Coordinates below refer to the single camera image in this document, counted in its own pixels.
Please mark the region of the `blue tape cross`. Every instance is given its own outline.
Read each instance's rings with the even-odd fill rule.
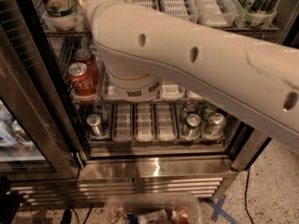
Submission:
[[[236,224],[236,220],[229,216],[223,209],[224,201],[226,199],[226,195],[221,196],[217,203],[214,203],[210,199],[204,199],[204,201],[209,204],[213,209],[214,212],[212,214],[211,220],[217,222],[219,216],[223,216],[229,223]]]

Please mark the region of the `white robotic arm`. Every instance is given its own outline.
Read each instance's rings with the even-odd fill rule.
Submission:
[[[89,0],[85,15],[109,78],[129,101],[160,78],[299,153],[299,51],[182,21],[132,0]]]

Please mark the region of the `black cable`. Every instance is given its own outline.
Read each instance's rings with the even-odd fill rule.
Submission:
[[[90,214],[91,214],[92,210],[93,210],[93,204],[91,204],[90,210],[88,211],[87,216],[85,217],[85,219],[83,221],[83,224],[85,224],[88,217],[90,217]]]
[[[247,172],[247,180],[246,180],[246,187],[245,187],[245,209],[246,209],[247,215],[249,216],[251,223],[254,224],[253,218],[252,218],[251,214],[249,213],[249,209],[247,208],[247,192],[249,189],[249,179],[250,179],[250,168]]]
[[[76,219],[77,219],[77,223],[79,224],[79,221],[78,221],[78,214],[77,214],[77,212],[75,211],[75,209],[73,208],[73,206],[72,205],[68,205],[69,206],[69,208],[71,208],[71,210],[75,213],[75,215],[76,215]]]

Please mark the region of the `refrigerator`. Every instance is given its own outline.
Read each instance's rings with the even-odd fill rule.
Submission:
[[[188,0],[187,14],[180,6],[171,14],[166,1],[135,3],[198,21],[193,0]],[[287,25],[277,16],[261,29],[234,23],[212,26],[230,36],[282,44],[298,16],[298,0],[280,0],[278,14],[286,1],[293,11]],[[76,27],[70,30],[51,28],[43,0],[0,0],[0,7],[0,99],[8,119],[7,123],[1,120],[11,136],[7,140],[1,133],[0,174],[10,181],[9,193],[22,196],[23,205],[103,203],[112,194],[159,192],[218,199],[272,138],[296,148],[296,130],[238,105],[204,82],[206,97],[160,77],[162,86],[150,101],[124,101],[109,80],[80,5]],[[98,65],[99,82],[92,99],[78,98],[67,76],[79,49],[90,50]],[[181,110],[189,101],[205,111],[217,104],[217,112],[226,121],[221,136],[189,140],[182,135]],[[101,135],[88,123],[96,112],[107,121]],[[18,123],[25,141],[16,135],[12,123]]]

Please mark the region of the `floor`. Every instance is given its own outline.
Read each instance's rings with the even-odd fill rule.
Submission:
[[[200,200],[201,224],[252,223],[245,209],[248,172],[241,173],[217,202]],[[254,223],[299,223],[299,155],[272,141],[250,168],[247,204]],[[13,224],[59,224],[61,206],[20,207]],[[102,224],[103,208],[76,208],[79,223]],[[72,224],[77,224],[73,212]]]

